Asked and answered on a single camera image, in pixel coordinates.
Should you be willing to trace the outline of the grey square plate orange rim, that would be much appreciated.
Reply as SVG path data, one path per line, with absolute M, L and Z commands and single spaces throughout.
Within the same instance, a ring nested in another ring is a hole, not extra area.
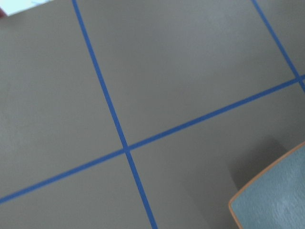
M 247 182 L 229 201 L 240 229 L 305 227 L 305 145 L 291 149 Z

